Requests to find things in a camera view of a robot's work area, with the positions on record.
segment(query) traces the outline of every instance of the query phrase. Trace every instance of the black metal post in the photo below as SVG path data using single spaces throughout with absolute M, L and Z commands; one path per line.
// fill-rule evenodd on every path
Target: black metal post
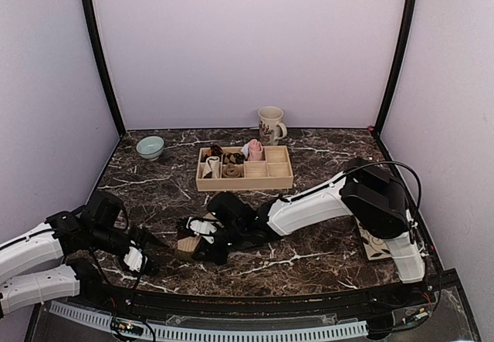
M 381 108 L 379 109 L 376 124 L 374 125 L 374 131 L 378 134 L 381 134 L 383 130 L 387 114 L 391 107 L 391 101 L 393 100 L 394 91 L 396 90 L 396 84 L 398 83 L 398 77 L 400 76 L 401 64 L 403 63 L 404 53 L 407 48 L 414 7 L 415 0 L 404 0 L 403 16 L 401 18 L 400 32 L 398 34 L 396 50 L 394 51 L 393 63 L 391 64 L 391 71 L 389 73 L 389 78 L 387 79 Z
M 101 78 L 101 84 L 103 85 L 103 91 L 107 98 L 108 107 L 113 117 L 113 122 L 117 128 L 120 137 L 125 135 L 125 125 L 122 120 L 122 115 L 118 109 L 117 98 L 110 81 L 110 74 L 108 73 L 107 61 L 103 54 L 103 47 L 101 46 L 100 34 L 98 33 L 98 25 L 96 23 L 96 16 L 94 14 L 93 0 L 82 0 L 84 15 L 86 16 L 87 31 L 90 34 L 91 46 L 93 47 L 94 59 L 96 60 L 96 66 Z

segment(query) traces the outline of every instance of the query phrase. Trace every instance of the dark marble tabletop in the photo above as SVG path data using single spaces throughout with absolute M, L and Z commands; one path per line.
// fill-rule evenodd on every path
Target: dark marble tabletop
M 137 142 L 150 135 L 165 140 L 157 161 L 145 161 L 135 151 Z M 392 260 L 367 260 L 351 216 L 301 229 L 262 248 L 234 252 L 224 266 L 173 257 L 176 221 L 205 215 L 214 194 L 198 192 L 195 186 L 199 148 L 212 143 L 242 146 L 257 136 L 257 130 L 221 129 L 131 131 L 123 138 L 98 189 L 121 197 L 131 222 L 148 227 L 171 247 L 151 253 L 161 270 L 157 276 L 143 276 L 139 288 L 201 296 L 295 296 L 399 281 Z M 383 159 L 366 130 L 291 129 L 282 144 L 289 148 L 293 189 L 240 192 L 240 198 L 253 207 L 280 192 L 295 194 L 318 185 L 353 157 Z M 134 278 L 120 270 L 112 255 L 98 256 L 112 283 L 132 286 Z

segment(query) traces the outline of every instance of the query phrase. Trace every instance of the wooden box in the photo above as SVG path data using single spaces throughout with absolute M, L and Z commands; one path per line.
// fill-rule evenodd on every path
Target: wooden box
M 225 153 L 240 153 L 240 147 L 222 147 Z M 205 156 L 209 148 L 202 148 L 199 153 L 198 170 L 195 181 L 199 191 L 240 191 L 287 189 L 293 186 L 293 171 L 285 146 L 264 147 L 264 161 L 245 161 L 237 164 L 240 178 L 202 178 Z

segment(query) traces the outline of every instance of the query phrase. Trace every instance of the light green bowl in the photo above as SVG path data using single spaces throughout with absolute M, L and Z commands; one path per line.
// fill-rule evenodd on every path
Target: light green bowl
M 149 161 L 156 161 L 163 153 L 164 140 L 159 136 L 145 137 L 136 146 L 137 153 Z

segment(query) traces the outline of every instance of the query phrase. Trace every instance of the mug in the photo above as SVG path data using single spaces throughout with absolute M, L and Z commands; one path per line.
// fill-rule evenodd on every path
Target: mug
M 258 115 L 259 139 L 262 145 L 278 145 L 288 135 L 283 123 L 283 111 L 277 107 L 263 107 L 259 109 Z

